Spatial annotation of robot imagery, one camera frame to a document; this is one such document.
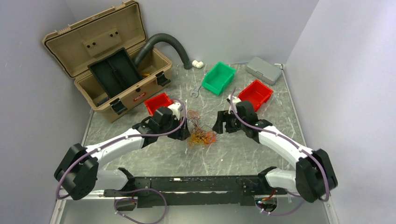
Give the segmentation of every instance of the metal wrench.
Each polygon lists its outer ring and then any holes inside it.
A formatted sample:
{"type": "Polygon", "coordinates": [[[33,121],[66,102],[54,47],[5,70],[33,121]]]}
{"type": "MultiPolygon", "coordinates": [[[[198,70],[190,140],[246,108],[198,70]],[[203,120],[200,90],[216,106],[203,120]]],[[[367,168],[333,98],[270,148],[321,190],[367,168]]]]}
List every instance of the metal wrench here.
{"type": "Polygon", "coordinates": [[[199,89],[201,88],[202,83],[204,82],[204,78],[203,78],[202,81],[199,83],[199,85],[197,85],[197,87],[195,87],[194,90],[191,90],[191,92],[190,92],[190,96],[191,96],[191,97],[192,97],[193,95],[195,95],[195,97],[198,97],[198,96],[199,96],[199,89]]]}

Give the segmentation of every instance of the toolbox label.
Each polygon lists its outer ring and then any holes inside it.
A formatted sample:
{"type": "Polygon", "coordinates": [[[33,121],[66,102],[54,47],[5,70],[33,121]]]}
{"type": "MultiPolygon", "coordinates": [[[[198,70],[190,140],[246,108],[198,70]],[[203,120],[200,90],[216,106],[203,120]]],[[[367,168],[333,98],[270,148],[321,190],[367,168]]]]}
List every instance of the toolbox label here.
{"type": "Polygon", "coordinates": [[[134,99],[134,101],[137,101],[138,99],[140,99],[140,98],[144,97],[144,95],[146,95],[146,93],[145,93],[145,92],[144,92],[144,93],[142,93],[142,94],[140,94],[138,97],[136,97],[136,98],[134,99]]]}

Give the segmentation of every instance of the toolbox latch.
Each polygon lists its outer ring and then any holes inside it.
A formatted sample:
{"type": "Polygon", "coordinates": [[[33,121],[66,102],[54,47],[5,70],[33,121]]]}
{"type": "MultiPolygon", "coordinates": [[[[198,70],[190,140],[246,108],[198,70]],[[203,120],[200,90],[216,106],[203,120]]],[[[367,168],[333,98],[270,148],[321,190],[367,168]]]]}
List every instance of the toolbox latch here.
{"type": "Polygon", "coordinates": [[[170,83],[170,79],[165,77],[165,73],[161,71],[160,73],[156,74],[157,77],[157,84],[164,87],[166,84],[170,83]]]}
{"type": "Polygon", "coordinates": [[[110,103],[110,106],[112,106],[112,109],[114,112],[116,112],[118,115],[122,114],[123,112],[127,111],[127,108],[122,104],[121,100],[117,98],[113,102],[110,103]]]}

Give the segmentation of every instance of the gray case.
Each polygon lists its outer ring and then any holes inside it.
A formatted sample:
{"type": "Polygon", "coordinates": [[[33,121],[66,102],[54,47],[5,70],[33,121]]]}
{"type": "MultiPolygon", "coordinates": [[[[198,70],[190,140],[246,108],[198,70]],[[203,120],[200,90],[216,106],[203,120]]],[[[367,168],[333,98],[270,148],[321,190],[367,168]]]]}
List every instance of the gray case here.
{"type": "Polygon", "coordinates": [[[246,71],[256,76],[258,79],[268,83],[275,84],[282,75],[282,70],[259,57],[254,57],[247,65],[246,71]]]}

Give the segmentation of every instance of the open toolbox lid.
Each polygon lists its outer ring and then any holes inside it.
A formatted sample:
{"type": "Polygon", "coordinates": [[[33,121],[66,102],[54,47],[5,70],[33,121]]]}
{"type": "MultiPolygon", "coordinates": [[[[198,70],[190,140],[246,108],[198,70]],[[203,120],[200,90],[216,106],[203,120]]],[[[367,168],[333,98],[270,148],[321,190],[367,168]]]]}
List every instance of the open toolbox lid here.
{"type": "Polygon", "coordinates": [[[129,0],[50,33],[42,42],[63,70],[75,78],[87,71],[89,64],[145,41],[139,4],[129,0]]]}

